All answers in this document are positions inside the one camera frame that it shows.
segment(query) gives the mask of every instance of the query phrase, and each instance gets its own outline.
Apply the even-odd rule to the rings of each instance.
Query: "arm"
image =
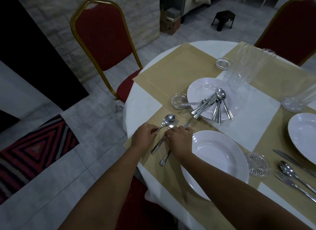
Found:
[[[193,154],[192,135],[191,128],[174,127],[165,132],[164,139],[180,164],[236,229],[310,230],[255,188]]]
[[[136,130],[131,147],[85,193],[59,230],[115,229],[137,163],[155,139],[156,128],[146,122]]]

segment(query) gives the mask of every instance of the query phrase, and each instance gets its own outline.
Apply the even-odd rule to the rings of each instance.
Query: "beige placemat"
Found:
[[[225,57],[233,59],[241,44],[238,44],[228,52]],[[216,59],[212,56],[185,43],[134,78],[134,81],[138,85],[163,105],[148,122],[160,125],[161,119],[172,112],[182,120],[180,124],[190,119],[191,127],[195,132],[202,130],[218,131],[204,120],[193,119],[187,110],[177,110],[170,104],[170,97],[173,94],[177,92],[186,93],[188,86],[196,79],[217,77],[221,73],[221,70],[216,68],[215,62]],[[274,62],[267,65],[258,74],[251,85],[275,100],[280,101],[284,96],[289,96],[315,81],[316,76],[309,75],[297,66],[275,59]],[[311,108],[307,108],[306,112],[316,113]],[[316,171],[316,166],[304,159],[289,139],[287,124],[293,115],[293,113],[287,112],[280,107],[254,151],[267,156],[273,171],[276,168],[276,163],[282,160],[282,158],[274,153],[272,148],[288,153],[305,164],[306,167]],[[160,132],[153,146],[160,140],[162,135],[163,132]],[[130,140],[125,144],[125,147],[128,147],[129,144]],[[201,198],[188,186],[182,175],[179,163],[172,155],[169,157],[166,165],[160,167],[159,162],[166,153],[166,146],[161,146],[155,155],[151,155],[150,150],[153,146],[150,147],[147,154],[142,158],[141,164],[206,229],[232,228],[211,202]],[[247,151],[242,146],[239,145],[239,147],[243,152]],[[300,169],[297,171],[304,180],[316,186],[315,178]],[[260,180],[259,178],[250,177],[249,184],[258,188]],[[273,174],[264,179],[263,182],[311,222],[316,224],[316,219],[312,217],[316,213],[316,204],[306,198],[306,196],[286,186]]]

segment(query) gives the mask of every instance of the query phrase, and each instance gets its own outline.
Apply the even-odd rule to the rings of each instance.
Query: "stool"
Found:
[[[219,20],[219,23],[218,23],[218,26],[217,26],[216,30],[217,31],[222,31],[223,25],[226,22],[229,22],[229,21],[232,21],[232,24],[230,26],[230,28],[232,28],[233,23],[234,23],[234,19],[235,19],[235,14],[232,13],[231,11],[229,11],[229,10],[218,12],[218,13],[216,13],[216,16],[215,16],[215,18],[214,18],[214,20],[213,20],[211,25],[214,24],[215,19]]]

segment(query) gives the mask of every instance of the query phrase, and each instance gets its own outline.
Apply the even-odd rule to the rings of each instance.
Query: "white brick wall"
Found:
[[[82,83],[98,74],[69,26],[72,14],[84,0],[19,1]],[[136,49],[159,37],[159,0],[112,1],[124,12]]]

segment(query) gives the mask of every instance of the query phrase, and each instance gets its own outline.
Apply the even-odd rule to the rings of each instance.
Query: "person's left hand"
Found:
[[[147,122],[141,125],[132,136],[131,147],[142,153],[146,152],[157,136],[157,133],[155,132],[157,128],[157,126]]]

